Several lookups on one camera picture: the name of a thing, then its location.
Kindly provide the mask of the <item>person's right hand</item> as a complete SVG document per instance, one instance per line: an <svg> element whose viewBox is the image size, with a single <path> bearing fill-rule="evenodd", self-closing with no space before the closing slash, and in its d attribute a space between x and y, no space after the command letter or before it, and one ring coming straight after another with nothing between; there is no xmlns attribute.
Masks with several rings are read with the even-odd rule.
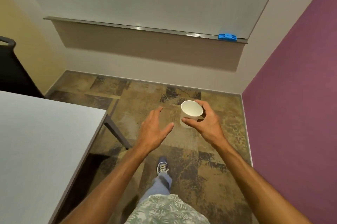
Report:
<svg viewBox="0 0 337 224"><path fill-rule="evenodd" d="M204 109L204 120L201 121L201 129L197 130L201 136L213 146L213 148L226 148L229 143L222 131L219 118L208 102L195 100Z"/></svg>

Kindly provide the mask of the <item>person's left hand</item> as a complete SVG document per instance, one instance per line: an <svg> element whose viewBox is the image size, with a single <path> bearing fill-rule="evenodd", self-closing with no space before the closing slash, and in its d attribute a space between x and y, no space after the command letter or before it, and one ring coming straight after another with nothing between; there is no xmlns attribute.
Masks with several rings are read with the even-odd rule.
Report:
<svg viewBox="0 0 337 224"><path fill-rule="evenodd" d="M140 132L138 134L135 148L148 155L153 150L157 149L166 137L160 137L159 116L163 107L158 107L150 111L146 119L142 122Z"/></svg>

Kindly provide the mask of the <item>white mug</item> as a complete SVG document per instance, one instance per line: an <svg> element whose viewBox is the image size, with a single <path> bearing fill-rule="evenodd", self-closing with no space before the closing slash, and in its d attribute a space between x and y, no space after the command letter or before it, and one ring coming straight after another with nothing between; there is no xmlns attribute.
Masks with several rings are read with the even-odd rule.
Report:
<svg viewBox="0 0 337 224"><path fill-rule="evenodd" d="M182 118L188 118L195 121L204 120L204 109L197 102L186 100L180 105L180 124L183 128L191 128L182 121Z"/></svg>

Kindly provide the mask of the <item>person's left forearm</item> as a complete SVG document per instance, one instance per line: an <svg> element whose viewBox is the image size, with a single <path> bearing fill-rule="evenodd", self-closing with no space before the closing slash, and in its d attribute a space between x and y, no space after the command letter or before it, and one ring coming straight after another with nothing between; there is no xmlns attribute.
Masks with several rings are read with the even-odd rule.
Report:
<svg viewBox="0 0 337 224"><path fill-rule="evenodd" d="M128 150L116 168L60 224L107 224L133 175L153 150L148 142Z"/></svg>

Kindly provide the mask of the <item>person's right forearm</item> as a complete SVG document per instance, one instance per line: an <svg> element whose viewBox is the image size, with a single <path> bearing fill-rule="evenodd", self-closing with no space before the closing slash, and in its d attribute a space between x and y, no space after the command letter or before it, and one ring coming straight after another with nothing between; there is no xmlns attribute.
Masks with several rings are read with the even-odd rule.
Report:
<svg viewBox="0 0 337 224"><path fill-rule="evenodd" d="M211 145L231 172L259 224L313 224L245 162L225 137Z"/></svg>

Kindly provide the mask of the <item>dark blue sneaker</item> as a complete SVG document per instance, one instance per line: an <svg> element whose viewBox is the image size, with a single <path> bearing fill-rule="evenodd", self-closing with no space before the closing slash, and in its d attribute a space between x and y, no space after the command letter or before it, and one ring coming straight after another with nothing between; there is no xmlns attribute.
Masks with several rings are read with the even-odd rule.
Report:
<svg viewBox="0 0 337 224"><path fill-rule="evenodd" d="M166 156L160 156L157 162L157 167L156 167L156 171L157 171L157 176L159 175L168 175L168 161Z"/></svg>

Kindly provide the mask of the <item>blue jeans leg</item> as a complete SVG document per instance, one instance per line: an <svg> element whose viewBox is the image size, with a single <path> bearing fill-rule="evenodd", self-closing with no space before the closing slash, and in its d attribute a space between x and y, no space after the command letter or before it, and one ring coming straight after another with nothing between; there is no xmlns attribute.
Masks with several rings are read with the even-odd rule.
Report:
<svg viewBox="0 0 337 224"><path fill-rule="evenodd" d="M172 178L167 173L160 173L153 179L151 186L139 199L137 204L140 205L144 200L152 195L170 195L171 194Z"/></svg>

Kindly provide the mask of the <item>leaf print shirt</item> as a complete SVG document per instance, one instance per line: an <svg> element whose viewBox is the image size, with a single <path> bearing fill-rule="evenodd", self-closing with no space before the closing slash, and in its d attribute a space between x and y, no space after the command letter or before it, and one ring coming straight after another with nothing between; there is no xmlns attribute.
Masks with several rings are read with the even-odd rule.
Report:
<svg viewBox="0 0 337 224"><path fill-rule="evenodd" d="M210 224L178 195L155 194L136 206L124 224Z"/></svg>

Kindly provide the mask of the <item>blue whiteboard eraser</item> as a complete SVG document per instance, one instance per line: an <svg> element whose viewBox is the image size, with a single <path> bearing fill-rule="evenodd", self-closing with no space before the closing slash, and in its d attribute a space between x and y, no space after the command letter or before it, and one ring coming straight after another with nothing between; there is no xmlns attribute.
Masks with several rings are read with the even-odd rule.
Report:
<svg viewBox="0 0 337 224"><path fill-rule="evenodd" d="M237 42L237 37L234 34L223 33L223 34L218 34L218 40Z"/></svg>

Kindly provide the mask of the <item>metal whiteboard tray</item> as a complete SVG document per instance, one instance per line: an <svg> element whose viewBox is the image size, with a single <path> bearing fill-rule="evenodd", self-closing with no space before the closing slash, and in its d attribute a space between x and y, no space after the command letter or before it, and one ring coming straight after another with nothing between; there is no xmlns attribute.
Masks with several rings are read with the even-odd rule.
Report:
<svg viewBox="0 0 337 224"><path fill-rule="evenodd" d="M196 38L219 40L218 35L201 34L201 33L186 32L186 31L167 30L167 29L150 28L150 27L143 27L143 26L113 24L113 23L107 23L107 22L95 22L95 21L70 19L70 18L60 18L60 17L53 17L53 16L46 16L43 19L48 20L48 21L74 22L74 23L88 24L88 25L108 26L108 27L113 27L113 28L131 29L131 30L138 30L138 31L148 31L148 32L165 33L165 34L173 34L173 35L183 35L183 36L190 36L190 37L196 37Z"/></svg>

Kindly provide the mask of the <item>grey table with dark legs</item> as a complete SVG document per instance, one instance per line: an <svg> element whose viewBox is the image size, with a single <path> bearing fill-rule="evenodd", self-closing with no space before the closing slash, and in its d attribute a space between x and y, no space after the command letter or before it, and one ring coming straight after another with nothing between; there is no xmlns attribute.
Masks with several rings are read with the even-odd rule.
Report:
<svg viewBox="0 0 337 224"><path fill-rule="evenodd" d="M0 91L0 224L53 224L106 110Z"/></svg>

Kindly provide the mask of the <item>black chair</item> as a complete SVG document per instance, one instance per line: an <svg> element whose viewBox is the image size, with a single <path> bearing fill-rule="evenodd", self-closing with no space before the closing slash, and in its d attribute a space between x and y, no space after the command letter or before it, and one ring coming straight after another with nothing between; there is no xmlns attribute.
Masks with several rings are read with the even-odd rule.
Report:
<svg viewBox="0 0 337 224"><path fill-rule="evenodd" d="M0 36L0 91L44 98L14 53L16 42Z"/></svg>

